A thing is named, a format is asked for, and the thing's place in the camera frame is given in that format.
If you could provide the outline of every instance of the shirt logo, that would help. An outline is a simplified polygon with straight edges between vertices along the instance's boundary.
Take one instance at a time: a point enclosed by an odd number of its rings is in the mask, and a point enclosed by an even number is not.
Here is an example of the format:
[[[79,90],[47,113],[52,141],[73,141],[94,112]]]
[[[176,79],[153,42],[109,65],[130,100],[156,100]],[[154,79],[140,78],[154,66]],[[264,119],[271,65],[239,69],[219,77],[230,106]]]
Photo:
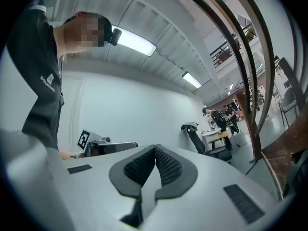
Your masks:
[[[50,74],[49,77],[47,78],[47,82],[51,85],[53,79],[54,79],[53,74]]]
[[[47,81],[44,79],[43,76],[40,77],[41,81],[43,81],[43,83],[54,92],[54,88],[51,86],[52,80],[54,79],[53,75],[49,75]]]

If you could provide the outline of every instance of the black hair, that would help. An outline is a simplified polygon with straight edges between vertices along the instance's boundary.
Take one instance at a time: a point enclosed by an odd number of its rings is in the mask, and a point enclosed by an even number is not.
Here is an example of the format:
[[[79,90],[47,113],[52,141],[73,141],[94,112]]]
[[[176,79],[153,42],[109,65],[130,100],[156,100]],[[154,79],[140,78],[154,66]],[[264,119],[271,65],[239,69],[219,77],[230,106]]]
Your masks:
[[[103,40],[101,40],[102,43],[100,43],[100,44],[103,44],[104,41],[109,42],[111,40],[111,38],[112,38],[112,35],[113,35],[113,33],[112,33],[112,26],[111,26],[110,21],[106,17],[104,17],[104,16],[102,16],[102,15],[100,15],[98,13],[91,13],[91,12],[83,12],[83,13],[88,18],[98,18],[98,27],[99,27],[98,29],[99,30],[104,30],[104,38],[103,38]],[[70,21],[72,21],[72,20],[74,20],[75,18],[76,17],[73,15],[72,17],[68,18],[63,23],[63,25],[68,23],[68,22],[70,22]]]
[[[208,110],[209,108],[208,107],[204,107],[203,109],[202,109],[202,113],[203,114],[206,114],[206,110]]]

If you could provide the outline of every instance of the black mesh panel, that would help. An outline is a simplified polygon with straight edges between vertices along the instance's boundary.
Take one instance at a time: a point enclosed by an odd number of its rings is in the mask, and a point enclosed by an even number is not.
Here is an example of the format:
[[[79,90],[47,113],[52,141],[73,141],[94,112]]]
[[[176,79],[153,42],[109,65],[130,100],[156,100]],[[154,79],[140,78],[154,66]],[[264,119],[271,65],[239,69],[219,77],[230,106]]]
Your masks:
[[[155,149],[133,159],[124,167],[124,174],[132,181],[143,186],[155,165]]]
[[[162,187],[174,182],[183,172],[183,166],[179,161],[158,148],[156,148],[156,166],[160,174]]]

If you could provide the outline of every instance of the white table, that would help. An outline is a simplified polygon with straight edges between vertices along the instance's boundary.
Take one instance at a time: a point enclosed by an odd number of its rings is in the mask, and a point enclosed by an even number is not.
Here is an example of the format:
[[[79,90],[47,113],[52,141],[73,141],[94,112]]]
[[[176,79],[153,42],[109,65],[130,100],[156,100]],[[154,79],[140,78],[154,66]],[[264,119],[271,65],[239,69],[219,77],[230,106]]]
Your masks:
[[[220,132],[221,128],[218,128],[214,131],[201,133],[202,136],[206,136],[206,141],[212,141],[214,139],[219,138],[218,132]],[[225,146],[224,140],[216,141],[215,142],[215,148]]]

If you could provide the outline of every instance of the black shirt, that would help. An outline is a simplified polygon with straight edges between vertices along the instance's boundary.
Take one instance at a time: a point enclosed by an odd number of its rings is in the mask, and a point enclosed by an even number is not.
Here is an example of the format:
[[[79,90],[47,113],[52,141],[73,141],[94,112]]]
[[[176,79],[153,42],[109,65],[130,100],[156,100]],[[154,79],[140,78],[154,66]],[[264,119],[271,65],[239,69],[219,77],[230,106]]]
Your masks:
[[[53,28],[43,11],[25,10],[14,24],[8,40],[9,54],[38,99],[22,132],[37,137],[46,147],[57,147],[61,78]]]
[[[235,113],[235,110],[231,107],[228,108],[227,112],[226,112],[226,115],[232,115],[232,112],[234,112],[234,116],[231,117],[231,121],[232,122],[236,122],[236,113]]]
[[[226,127],[226,122],[223,120],[222,115],[219,114],[218,111],[216,110],[211,111],[211,116],[215,121],[215,123],[217,124],[217,126],[219,126],[220,128]]]

